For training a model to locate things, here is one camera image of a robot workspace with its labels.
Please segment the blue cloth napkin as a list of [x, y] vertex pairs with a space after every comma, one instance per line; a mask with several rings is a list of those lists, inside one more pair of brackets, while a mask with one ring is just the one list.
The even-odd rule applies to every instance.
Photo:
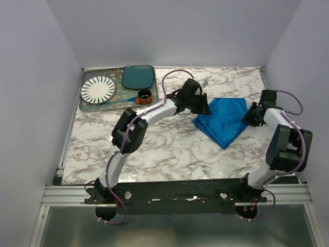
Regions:
[[222, 149], [226, 149], [247, 127], [243, 117], [248, 111], [244, 98], [214, 98], [210, 115], [198, 115], [192, 122]]

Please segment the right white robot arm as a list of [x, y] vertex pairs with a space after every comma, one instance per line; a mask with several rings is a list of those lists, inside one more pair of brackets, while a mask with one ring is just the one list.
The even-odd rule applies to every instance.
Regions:
[[312, 143], [313, 134], [297, 126], [288, 118], [288, 112], [276, 104], [278, 91], [263, 90], [260, 101], [253, 102], [243, 121], [251, 127], [264, 124], [273, 130], [273, 136], [265, 155], [265, 165], [247, 173], [236, 189], [237, 197], [244, 202], [258, 198], [265, 187], [276, 179], [302, 172]]

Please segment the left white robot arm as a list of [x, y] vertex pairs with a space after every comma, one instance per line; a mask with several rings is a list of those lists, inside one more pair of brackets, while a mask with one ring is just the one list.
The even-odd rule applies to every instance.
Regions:
[[112, 131], [111, 156], [104, 173], [94, 182], [96, 197], [102, 203], [120, 201], [113, 188], [117, 186], [121, 170], [127, 158], [141, 146], [148, 127], [167, 117], [177, 115], [186, 109], [192, 114], [210, 115], [207, 93], [204, 87], [189, 78], [182, 88], [166, 95], [164, 99], [144, 110], [126, 109]]

